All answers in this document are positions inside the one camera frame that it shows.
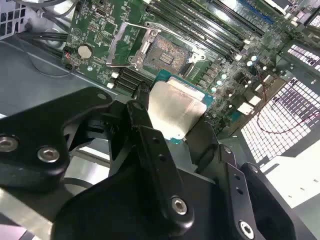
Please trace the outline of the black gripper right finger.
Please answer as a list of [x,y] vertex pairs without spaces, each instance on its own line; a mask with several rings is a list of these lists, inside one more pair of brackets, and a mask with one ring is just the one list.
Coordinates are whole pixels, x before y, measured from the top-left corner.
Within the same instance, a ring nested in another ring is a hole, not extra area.
[[311,232],[259,168],[238,165],[232,150],[218,142],[206,117],[186,134],[196,173],[217,187],[220,240],[309,240]]

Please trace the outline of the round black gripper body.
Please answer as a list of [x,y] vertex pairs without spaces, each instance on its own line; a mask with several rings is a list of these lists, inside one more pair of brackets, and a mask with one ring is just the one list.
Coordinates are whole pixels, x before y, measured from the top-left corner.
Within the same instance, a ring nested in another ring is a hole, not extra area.
[[[224,220],[218,187],[180,170],[194,208],[195,221],[183,240],[223,240]],[[133,165],[106,178],[70,199],[57,214],[54,240],[170,240],[165,223],[158,218],[155,198]]]

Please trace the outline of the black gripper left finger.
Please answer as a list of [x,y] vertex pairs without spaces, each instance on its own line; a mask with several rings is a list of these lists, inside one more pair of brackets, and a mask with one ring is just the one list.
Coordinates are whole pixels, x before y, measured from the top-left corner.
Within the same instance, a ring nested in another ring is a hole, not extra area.
[[94,137],[110,142],[110,155],[120,164],[109,177],[138,166],[172,237],[193,226],[194,208],[163,134],[153,128],[144,97],[121,103],[87,87],[1,119],[1,186],[55,190],[70,165],[70,151]]

